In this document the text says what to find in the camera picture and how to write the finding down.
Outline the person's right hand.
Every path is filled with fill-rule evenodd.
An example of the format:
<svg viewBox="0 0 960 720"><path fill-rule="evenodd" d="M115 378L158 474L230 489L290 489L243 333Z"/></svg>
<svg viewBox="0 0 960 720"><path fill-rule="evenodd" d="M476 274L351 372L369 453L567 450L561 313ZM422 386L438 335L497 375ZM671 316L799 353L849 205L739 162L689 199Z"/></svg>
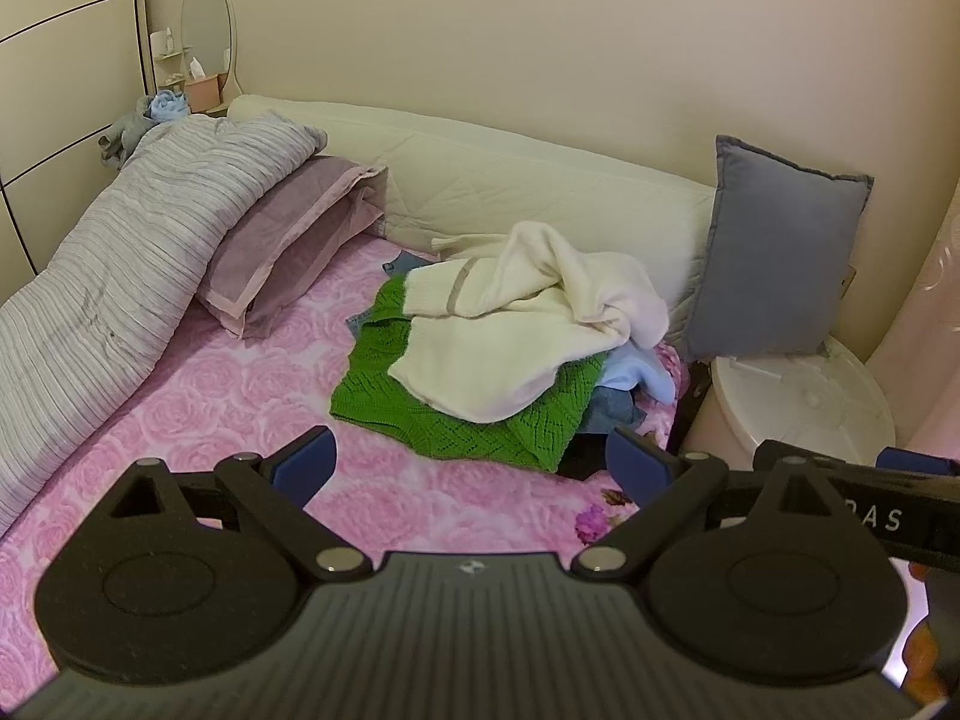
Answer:
<svg viewBox="0 0 960 720"><path fill-rule="evenodd" d="M903 689L921 706L946 702L958 683L958 575L912 562L910 575L923 583L928 616L903 649Z"/></svg>

